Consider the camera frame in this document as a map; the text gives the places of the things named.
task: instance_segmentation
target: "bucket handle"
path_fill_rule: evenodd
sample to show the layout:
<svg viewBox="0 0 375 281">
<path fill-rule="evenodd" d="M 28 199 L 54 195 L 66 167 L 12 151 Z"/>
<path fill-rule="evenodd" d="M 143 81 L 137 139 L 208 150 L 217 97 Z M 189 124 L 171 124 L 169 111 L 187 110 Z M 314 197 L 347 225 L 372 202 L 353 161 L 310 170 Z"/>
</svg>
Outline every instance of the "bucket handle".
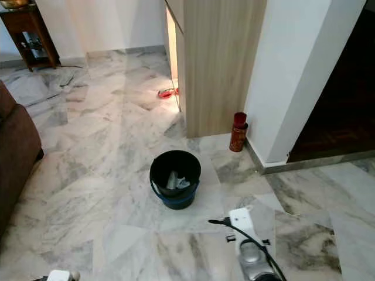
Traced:
<svg viewBox="0 0 375 281">
<path fill-rule="evenodd" d="M 199 181 L 198 181 L 195 184 L 195 188 L 194 188 L 193 192 L 191 193 L 191 195 L 189 195 L 189 196 L 187 196 L 183 199 L 180 199 L 180 200 L 170 200 L 170 199 L 164 197 L 161 193 L 158 193 L 156 191 L 157 188 L 154 186 L 154 183 L 152 182 L 151 175 L 150 175 L 150 183 L 151 183 L 152 190 L 155 192 L 156 196 L 158 196 L 163 202 L 166 202 L 167 204 L 179 204 L 179 203 L 187 201 L 188 199 L 190 199 L 194 196 L 195 192 L 197 191 L 198 185 L 199 185 Z"/>
</svg>

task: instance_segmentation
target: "black cable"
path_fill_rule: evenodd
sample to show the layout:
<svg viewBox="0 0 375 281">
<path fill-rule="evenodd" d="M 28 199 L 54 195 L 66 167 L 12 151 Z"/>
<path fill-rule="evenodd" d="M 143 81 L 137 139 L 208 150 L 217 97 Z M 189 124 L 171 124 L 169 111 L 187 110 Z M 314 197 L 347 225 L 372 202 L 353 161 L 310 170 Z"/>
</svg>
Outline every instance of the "black cable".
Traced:
<svg viewBox="0 0 375 281">
<path fill-rule="evenodd" d="M 230 222 L 230 219 L 229 217 L 226 217 L 223 221 L 219 221 L 219 220 L 209 220 L 209 223 L 211 224 L 222 224 L 222 225 L 225 225 L 226 227 L 230 227 L 234 230 L 236 230 L 237 232 L 239 232 L 240 234 L 244 235 L 246 238 L 248 238 L 252 243 L 256 244 L 256 246 L 262 251 L 264 252 L 268 262 L 271 262 L 272 265 L 274 268 L 276 268 L 276 271 L 278 272 L 278 274 L 280 275 L 282 281 L 287 281 L 287 279 L 285 278 L 283 272 L 281 271 L 280 267 L 278 266 L 278 264 L 276 263 L 276 261 L 274 260 L 274 258 L 270 255 L 270 253 L 268 253 L 267 251 L 267 248 L 265 246 L 262 246 L 260 245 L 253 237 L 249 236 L 248 234 L 246 234 L 245 232 L 243 232 L 241 229 L 235 227 L 232 225 L 232 223 Z"/>
</svg>

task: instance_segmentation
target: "wooden side table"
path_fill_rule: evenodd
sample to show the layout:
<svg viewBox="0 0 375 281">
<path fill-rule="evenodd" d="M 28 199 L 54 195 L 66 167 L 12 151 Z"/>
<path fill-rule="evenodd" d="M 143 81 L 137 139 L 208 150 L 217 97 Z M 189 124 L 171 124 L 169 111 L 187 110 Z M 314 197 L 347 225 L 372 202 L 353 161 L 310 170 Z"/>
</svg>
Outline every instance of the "wooden side table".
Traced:
<svg viewBox="0 0 375 281">
<path fill-rule="evenodd" d="M 60 64 L 59 54 L 36 4 L 30 4 L 20 9 L 1 11 L 0 17 L 30 71 L 33 71 L 33 67 L 51 66 L 56 68 Z M 24 32 L 34 33 L 38 39 L 30 42 L 26 39 Z M 44 50 L 46 56 L 35 56 L 35 50 Z"/>
</svg>

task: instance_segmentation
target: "black bucket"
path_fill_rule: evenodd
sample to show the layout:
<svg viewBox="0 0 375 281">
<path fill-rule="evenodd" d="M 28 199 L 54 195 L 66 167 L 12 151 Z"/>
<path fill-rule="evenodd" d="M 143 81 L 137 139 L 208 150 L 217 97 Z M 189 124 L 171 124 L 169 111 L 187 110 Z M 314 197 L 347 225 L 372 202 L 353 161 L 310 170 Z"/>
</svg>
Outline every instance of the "black bucket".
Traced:
<svg viewBox="0 0 375 281">
<path fill-rule="evenodd" d="M 185 189 L 169 190 L 166 188 L 172 171 L 178 177 L 185 177 L 190 186 Z M 150 183 L 156 196 L 167 207 L 180 210 L 191 205 L 199 185 L 200 163 L 191 153 L 182 150 L 171 150 L 159 155 L 151 165 Z"/>
</svg>

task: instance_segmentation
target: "dark wooden floor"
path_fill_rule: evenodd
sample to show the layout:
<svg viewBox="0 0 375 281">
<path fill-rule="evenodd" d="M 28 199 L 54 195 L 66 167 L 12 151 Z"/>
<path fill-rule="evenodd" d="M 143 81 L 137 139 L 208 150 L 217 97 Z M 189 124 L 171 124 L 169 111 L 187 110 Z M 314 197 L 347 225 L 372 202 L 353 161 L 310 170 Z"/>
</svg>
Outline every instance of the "dark wooden floor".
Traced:
<svg viewBox="0 0 375 281">
<path fill-rule="evenodd" d="M 289 162 L 375 149 L 375 13 L 363 10 Z"/>
</svg>

